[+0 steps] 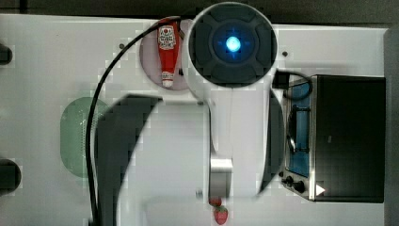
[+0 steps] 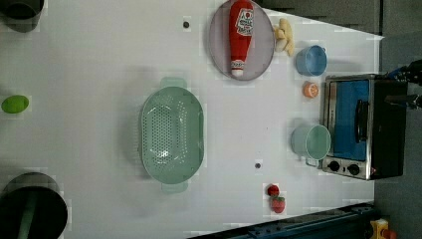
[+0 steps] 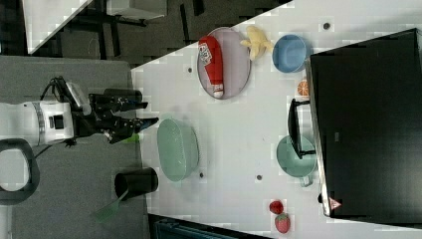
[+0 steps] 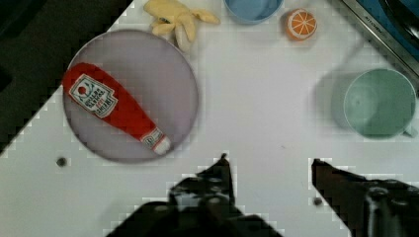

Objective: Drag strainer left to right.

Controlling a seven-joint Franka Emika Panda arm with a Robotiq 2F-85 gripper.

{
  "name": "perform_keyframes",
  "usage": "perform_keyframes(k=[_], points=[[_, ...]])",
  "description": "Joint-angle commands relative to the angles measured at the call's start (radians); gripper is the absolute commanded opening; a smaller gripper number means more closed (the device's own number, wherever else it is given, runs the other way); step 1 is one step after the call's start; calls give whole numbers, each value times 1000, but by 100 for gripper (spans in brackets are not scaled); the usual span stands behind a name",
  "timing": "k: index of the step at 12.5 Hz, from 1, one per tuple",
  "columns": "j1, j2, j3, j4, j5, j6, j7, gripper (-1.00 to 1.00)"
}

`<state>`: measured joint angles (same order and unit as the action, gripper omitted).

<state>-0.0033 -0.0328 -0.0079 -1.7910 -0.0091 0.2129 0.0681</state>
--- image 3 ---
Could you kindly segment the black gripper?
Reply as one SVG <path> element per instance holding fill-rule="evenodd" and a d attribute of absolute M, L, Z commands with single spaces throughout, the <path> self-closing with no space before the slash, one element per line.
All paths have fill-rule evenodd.
<path fill-rule="evenodd" d="M 103 133 L 109 143 L 120 141 L 117 135 L 117 128 L 121 117 L 114 115 L 119 110 L 121 112 L 146 109 L 147 102 L 137 102 L 127 100 L 120 101 L 120 97 L 113 95 L 89 94 L 91 112 L 84 114 L 82 106 L 76 101 L 71 102 L 71 112 L 73 119 L 74 136 L 70 139 L 70 144 L 76 144 L 78 138 L 88 137 L 95 133 Z M 122 130 L 127 133 L 139 133 L 144 129 L 153 126 L 159 118 L 148 119 L 123 119 Z"/>

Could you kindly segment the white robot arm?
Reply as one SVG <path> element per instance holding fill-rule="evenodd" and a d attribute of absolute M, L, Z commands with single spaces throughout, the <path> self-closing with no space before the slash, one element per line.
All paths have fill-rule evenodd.
<path fill-rule="evenodd" d="M 79 138 L 103 134 L 110 144 L 132 137 L 158 122 L 157 118 L 127 119 L 124 112 L 144 109 L 139 91 L 117 89 L 90 94 L 90 112 L 76 103 L 35 101 L 1 105 L 1 137 L 23 139 L 32 146 L 65 143 L 73 146 Z"/>

